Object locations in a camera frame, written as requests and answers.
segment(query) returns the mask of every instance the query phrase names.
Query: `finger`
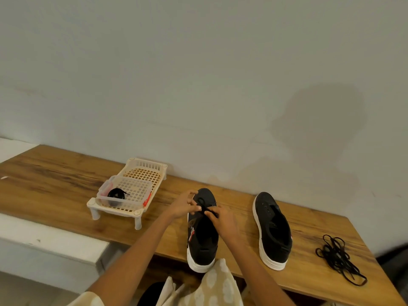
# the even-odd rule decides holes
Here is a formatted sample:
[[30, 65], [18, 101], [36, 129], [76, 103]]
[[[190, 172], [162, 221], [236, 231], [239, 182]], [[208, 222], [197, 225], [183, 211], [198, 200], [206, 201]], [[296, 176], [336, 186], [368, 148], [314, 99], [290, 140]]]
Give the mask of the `finger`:
[[218, 215], [220, 214], [220, 211], [221, 211], [221, 207], [219, 207], [219, 206], [210, 206], [210, 207], [208, 207], [208, 209], [210, 211], [213, 211], [213, 212], [217, 213]]
[[201, 206], [191, 205], [189, 213], [194, 213], [196, 211], [201, 211]]
[[216, 216], [214, 216], [213, 213], [209, 212], [209, 211], [204, 211], [204, 214], [211, 220], [211, 222], [213, 223], [214, 226], [216, 226], [216, 224], [218, 224], [218, 219]]
[[193, 199], [187, 199], [187, 203], [189, 203], [190, 205], [197, 205], [197, 202]]

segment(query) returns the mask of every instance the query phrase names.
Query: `white wall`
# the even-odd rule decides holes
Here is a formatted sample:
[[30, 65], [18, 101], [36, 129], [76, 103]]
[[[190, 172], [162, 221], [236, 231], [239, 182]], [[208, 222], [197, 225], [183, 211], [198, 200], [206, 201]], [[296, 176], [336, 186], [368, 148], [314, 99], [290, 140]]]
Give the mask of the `white wall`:
[[1, 0], [0, 136], [408, 241], [407, 0]]

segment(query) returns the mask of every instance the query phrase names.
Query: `wooden surface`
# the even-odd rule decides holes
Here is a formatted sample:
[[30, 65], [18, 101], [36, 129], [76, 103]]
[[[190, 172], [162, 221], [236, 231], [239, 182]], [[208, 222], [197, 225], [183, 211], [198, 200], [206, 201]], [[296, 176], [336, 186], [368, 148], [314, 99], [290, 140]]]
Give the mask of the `wooden surface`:
[[[186, 189], [208, 187], [217, 203], [230, 206], [245, 242], [258, 254], [258, 228], [252, 216], [254, 195], [167, 176], [149, 210], [143, 228], [134, 229], [132, 218], [102, 213], [93, 221], [86, 206], [98, 188], [124, 164], [49, 146], [37, 146], [0, 164], [0, 212], [106, 241], [131, 245], [157, 216]], [[283, 271], [265, 269], [290, 291], [356, 306], [405, 305], [350, 221], [342, 216], [278, 202], [289, 221], [293, 248]], [[351, 261], [367, 276], [364, 287], [348, 283], [315, 255], [322, 236], [346, 241]], [[178, 219], [169, 226], [156, 254], [186, 262], [187, 223]], [[225, 258], [234, 275], [242, 276], [237, 263], [220, 239], [217, 258]]]

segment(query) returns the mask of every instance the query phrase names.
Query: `black sneaker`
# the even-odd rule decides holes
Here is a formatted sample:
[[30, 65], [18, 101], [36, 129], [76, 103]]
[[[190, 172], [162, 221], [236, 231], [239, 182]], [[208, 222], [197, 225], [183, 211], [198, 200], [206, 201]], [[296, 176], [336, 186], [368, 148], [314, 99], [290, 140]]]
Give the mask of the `black sneaker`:
[[207, 188], [198, 190], [193, 200], [201, 206], [201, 212], [187, 215], [187, 262], [197, 273], [206, 273], [214, 265], [218, 247], [218, 233], [211, 220], [204, 215], [207, 207], [217, 206], [214, 195]]
[[281, 271], [285, 268], [292, 248], [292, 235], [285, 216], [272, 195], [258, 194], [252, 205], [259, 230], [259, 255], [269, 268]]

